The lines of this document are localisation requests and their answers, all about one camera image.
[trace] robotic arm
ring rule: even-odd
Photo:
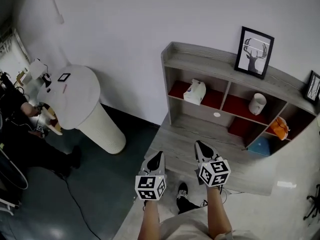
[[[204,182],[208,187],[226,184],[231,170],[228,161],[219,156],[218,151],[208,144],[197,140],[194,144],[195,158],[199,169],[196,174],[199,184]]]
[[[140,200],[158,201],[166,189],[165,155],[156,152],[143,161],[135,177],[135,191]]]

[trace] tissue box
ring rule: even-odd
[[[183,99],[187,102],[200,105],[206,95],[206,85],[196,79],[192,79],[189,89],[183,94]]]

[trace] deer head artwork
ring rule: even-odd
[[[260,73],[257,69],[256,69],[256,61],[258,59],[264,59],[265,57],[267,57],[268,54],[268,49],[265,43],[263,43],[262,48],[262,56],[258,56],[258,51],[256,51],[256,56],[253,57],[252,56],[252,51],[248,52],[248,47],[251,47],[249,42],[250,42],[251,38],[246,39],[244,44],[243,44],[243,50],[247,53],[246,57],[249,59],[249,65],[248,65],[248,71],[254,72],[254,73]]]

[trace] orange bag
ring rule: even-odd
[[[270,125],[270,128],[282,141],[288,137],[288,132],[290,131],[286,120],[280,116]]]

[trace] round tabletop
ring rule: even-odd
[[[58,81],[63,74],[70,75],[65,81]],[[53,109],[62,128],[77,128],[99,101],[100,84],[95,73],[86,66],[70,65],[55,71],[50,78],[50,86],[43,84],[40,88],[38,101]]]

